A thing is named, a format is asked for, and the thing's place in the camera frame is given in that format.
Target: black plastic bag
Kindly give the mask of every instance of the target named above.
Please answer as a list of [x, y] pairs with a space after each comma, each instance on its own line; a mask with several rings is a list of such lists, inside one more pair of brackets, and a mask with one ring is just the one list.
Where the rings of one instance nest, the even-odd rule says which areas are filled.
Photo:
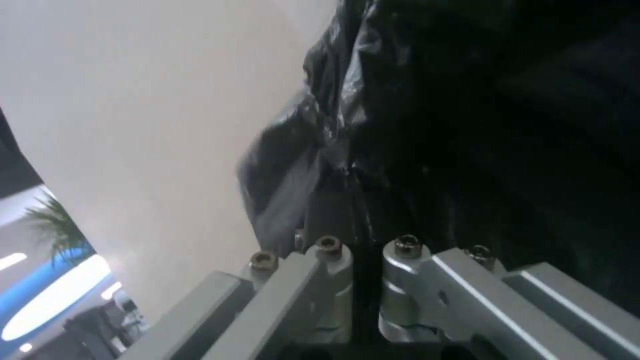
[[483, 244], [640, 314], [636, 7], [341, 1], [306, 87], [239, 166], [260, 245], [285, 256], [340, 197], [320, 222], [355, 247]]

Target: bolt head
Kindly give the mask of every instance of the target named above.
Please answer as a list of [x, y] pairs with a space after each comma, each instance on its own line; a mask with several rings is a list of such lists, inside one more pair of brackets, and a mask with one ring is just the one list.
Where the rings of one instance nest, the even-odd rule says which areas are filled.
[[413, 235], [402, 235], [394, 240], [396, 255], [403, 259], [417, 259], [422, 255], [422, 243]]
[[278, 268], [278, 257], [271, 251], [258, 251], [251, 257], [249, 266], [256, 271], [275, 271]]
[[474, 245], [469, 249], [465, 249], [464, 253], [475, 260], [477, 263], [485, 267], [487, 270], [493, 270], [495, 257], [491, 254], [488, 247], [482, 245]]
[[342, 256], [342, 243], [335, 236], [325, 235], [316, 241], [318, 254], [327, 258], [337, 258]]

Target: ceiling light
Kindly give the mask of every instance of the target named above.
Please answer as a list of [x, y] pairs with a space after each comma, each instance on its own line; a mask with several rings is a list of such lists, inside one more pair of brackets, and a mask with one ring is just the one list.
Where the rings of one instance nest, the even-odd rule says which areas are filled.
[[20, 351], [21, 352], [29, 352], [32, 348], [33, 348], [33, 345], [31, 345], [29, 343], [24, 343], [24, 344], [20, 345]]
[[120, 281], [118, 281], [115, 284], [111, 285], [107, 290], [104, 290], [100, 294], [100, 296], [104, 300], [111, 300], [111, 298], [113, 297], [113, 293], [118, 291], [121, 287], [122, 287], [122, 283]]
[[16, 265], [17, 263], [21, 262], [26, 258], [27, 258], [27, 255], [21, 252], [14, 252], [9, 256], [5, 256], [2, 259], [0, 259], [0, 270], [4, 270], [9, 266]]
[[2, 339], [15, 340], [37, 329], [79, 300], [111, 273], [99, 255], [84, 260], [36, 295], [9, 320]]

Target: blue ceiling trim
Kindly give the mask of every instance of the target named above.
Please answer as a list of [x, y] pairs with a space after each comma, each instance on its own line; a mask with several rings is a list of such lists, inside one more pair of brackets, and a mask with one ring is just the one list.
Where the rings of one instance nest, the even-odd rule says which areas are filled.
[[[31, 299], [46, 289], [59, 277], [67, 273], [73, 268], [73, 265], [65, 262], [62, 257], [56, 256], [52, 263], [45, 263], [38, 267], [33, 273], [7, 289], [4, 293], [0, 294], [0, 333], [4, 329], [5, 325], [13, 318], [13, 316], [22, 309]], [[113, 281], [113, 276], [108, 275], [98, 285], [96, 285], [88, 293], [84, 294], [78, 301], [63, 310], [58, 315], [54, 316], [51, 320], [44, 323], [39, 328], [31, 331], [30, 333], [11, 341], [4, 341], [0, 338], [0, 359], [4, 359], [16, 351], [20, 345], [29, 342], [40, 331], [45, 329], [51, 322], [55, 321], [59, 317], [63, 316], [70, 309], [72, 309], [78, 302], [82, 301], [85, 297], [93, 295], [96, 292], [96, 288], [105, 282]]]

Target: potted plant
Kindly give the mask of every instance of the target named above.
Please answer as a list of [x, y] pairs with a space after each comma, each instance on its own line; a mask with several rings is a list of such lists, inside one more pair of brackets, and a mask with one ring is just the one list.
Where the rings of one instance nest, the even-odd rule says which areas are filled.
[[34, 223], [43, 241], [51, 244], [51, 261], [56, 256], [77, 265], [95, 254], [80, 228], [67, 210], [51, 194], [38, 199], [42, 207], [27, 209], [27, 219]]

